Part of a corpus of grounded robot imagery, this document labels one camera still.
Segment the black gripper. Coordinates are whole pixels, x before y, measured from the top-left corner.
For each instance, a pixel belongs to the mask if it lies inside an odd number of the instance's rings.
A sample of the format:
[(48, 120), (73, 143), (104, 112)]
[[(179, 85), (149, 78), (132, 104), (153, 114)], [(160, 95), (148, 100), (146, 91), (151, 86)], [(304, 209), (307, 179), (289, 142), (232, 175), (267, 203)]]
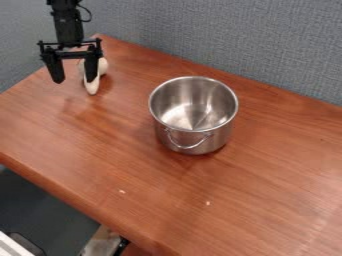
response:
[(101, 40), (84, 39), (82, 24), (92, 20), (92, 13), (80, 2), (81, 0), (46, 0), (46, 5), (52, 8), (56, 41), (40, 40), (37, 45), (52, 81), (57, 84), (65, 79), (61, 59), (85, 58), (86, 81), (92, 82), (97, 76), (98, 58), (102, 56)]

